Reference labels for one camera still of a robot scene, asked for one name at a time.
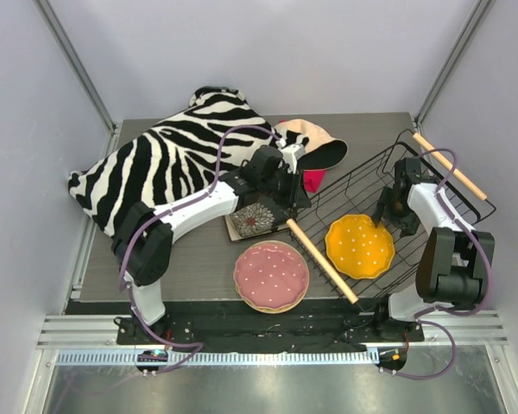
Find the black wire dish rack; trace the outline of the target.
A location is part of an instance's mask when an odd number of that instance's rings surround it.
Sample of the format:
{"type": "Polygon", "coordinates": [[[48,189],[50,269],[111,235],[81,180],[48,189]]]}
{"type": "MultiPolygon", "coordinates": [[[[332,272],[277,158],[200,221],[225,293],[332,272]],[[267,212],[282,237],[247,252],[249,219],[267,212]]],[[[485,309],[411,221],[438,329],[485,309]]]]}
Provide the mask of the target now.
{"type": "Polygon", "coordinates": [[[387,224],[399,230],[400,238],[415,236],[419,228],[428,236],[420,260],[410,268],[415,284],[388,295],[389,312],[396,314],[401,304],[429,304],[430,311],[473,315],[492,290],[495,240],[459,214],[446,194],[455,188],[448,180],[455,177],[483,202],[488,197],[458,170],[456,160],[444,156],[443,148],[434,147],[417,132],[412,137],[447,173],[441,175],[422,154],[405,144],[407,152],[396,160],[394,171],[376,175],[383,186],[368,222],[374,228],[387,224]]]}

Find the black square plate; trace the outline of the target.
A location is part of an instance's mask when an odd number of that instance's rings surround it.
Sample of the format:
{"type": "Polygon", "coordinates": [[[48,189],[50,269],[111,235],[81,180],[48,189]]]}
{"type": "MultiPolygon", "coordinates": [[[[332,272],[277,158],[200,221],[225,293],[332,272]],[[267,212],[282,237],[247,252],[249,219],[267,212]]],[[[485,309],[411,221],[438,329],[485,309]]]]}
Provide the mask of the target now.
{"type": "Polygon", "coordinates": [[[289,219],[288,209],[273,198],[260,197],[240,210],[224,216],[229,238],[232,242],[268,235],[284,230],[289,219]]]}

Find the yellow dotted plate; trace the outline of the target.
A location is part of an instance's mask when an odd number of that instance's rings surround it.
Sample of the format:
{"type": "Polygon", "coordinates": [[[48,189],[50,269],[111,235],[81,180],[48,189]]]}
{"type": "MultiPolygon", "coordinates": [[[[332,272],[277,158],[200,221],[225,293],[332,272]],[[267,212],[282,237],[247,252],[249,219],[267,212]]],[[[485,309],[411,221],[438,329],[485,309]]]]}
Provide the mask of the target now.
{"type": "Polygon", "coordinates": [[[354,280],[377,279],[395,257],[394,239],[370,216],[348,214],[334,221],[325,235],[325,252],[334,267],[354,280]]]}

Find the purple dotted plate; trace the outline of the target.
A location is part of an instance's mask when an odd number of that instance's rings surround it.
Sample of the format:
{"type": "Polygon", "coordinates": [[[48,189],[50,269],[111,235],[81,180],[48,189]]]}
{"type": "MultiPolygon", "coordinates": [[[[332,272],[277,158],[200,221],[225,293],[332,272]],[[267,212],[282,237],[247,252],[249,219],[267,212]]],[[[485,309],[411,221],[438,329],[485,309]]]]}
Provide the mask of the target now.
{"type": "Polygon", "coordinates": [[[308,278],[309,269],[303,256],[281,241],[262,241],[247,248],[235,263],[233,279],[264,279],[267,276],[308,278]]]}

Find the orange dotted plate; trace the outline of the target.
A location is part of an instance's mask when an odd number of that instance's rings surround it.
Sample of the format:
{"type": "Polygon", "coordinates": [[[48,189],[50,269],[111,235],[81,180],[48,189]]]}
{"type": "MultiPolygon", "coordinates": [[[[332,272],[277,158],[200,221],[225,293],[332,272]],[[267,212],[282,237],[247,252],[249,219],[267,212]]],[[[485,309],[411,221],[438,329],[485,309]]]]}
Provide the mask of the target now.
{"type": "Polygon", "coordinates": [[[286,305],[283,305],[281,307],[278,307],[278,308],[275,308],[275,307],[272,307],[272,306],[260,306],[260,305],[256,305],[256,304],[253,304],[249,299],[247,298],[243,298],[243,301],[251,308],[251,309],[254,309],[256,311],[259,311],[261,313],[265,313],[265,314],[281,314],[281,313],[284,313],[284,312],[287,312],[287,311],[290,311],[292,310],[294,307],[296,307],[304,298],[305,296],[302,295],[301,297],[297,298],[296,300],[294,300],[291,304],[286,304],[286,305]]]}

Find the yellow cream round plate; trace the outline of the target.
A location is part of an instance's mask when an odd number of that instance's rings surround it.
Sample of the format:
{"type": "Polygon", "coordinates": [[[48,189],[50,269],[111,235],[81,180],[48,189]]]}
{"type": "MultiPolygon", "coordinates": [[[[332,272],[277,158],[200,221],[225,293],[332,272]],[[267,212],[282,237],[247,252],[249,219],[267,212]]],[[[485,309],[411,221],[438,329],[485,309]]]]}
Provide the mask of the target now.
{"type": "Polygon", "coordinates": [[[308,278],[267,276],[264,279],[243,278],[236,281],[236,291],[252,309],[266,314],[292,310],[305,297],[308,278]]]}

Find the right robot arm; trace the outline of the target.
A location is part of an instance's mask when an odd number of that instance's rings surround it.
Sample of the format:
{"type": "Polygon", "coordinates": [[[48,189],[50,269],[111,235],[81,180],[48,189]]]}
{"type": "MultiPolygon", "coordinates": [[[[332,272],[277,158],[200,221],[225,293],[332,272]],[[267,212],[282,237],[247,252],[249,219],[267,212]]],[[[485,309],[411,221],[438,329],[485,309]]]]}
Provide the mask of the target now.
{"type": "Polygon", "coordinates": [[[462,218],[443,181],[423,173],[420,159],[395,162],[394,183],[382,189],[371,219],[375,227],[391,224],[402,237],[418,229],[428,235],[414,284],[376,306],[377,337],[393,340],[434,311],[467,317],[481,310],[491,288],[495,239],[462,218]]]}

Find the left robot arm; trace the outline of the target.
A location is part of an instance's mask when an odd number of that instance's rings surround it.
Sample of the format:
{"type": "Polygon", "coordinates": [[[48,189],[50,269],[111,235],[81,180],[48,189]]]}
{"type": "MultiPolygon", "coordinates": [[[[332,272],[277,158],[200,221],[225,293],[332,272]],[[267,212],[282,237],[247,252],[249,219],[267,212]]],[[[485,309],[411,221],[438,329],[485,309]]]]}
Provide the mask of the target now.
{"type": "Polygon", "coordinates": [[[167,332],[160,279],[173,245],[185,234],[221,216],[241,238],[275,232],[299,208],[310,204],[299,160],[300,144],[282,149],[262,146],[250,160],[223,174],[205,189],[155,208],[134,204],[116,232],[111,250],[129,289],[136,333],[149,344],[167,332]]]}

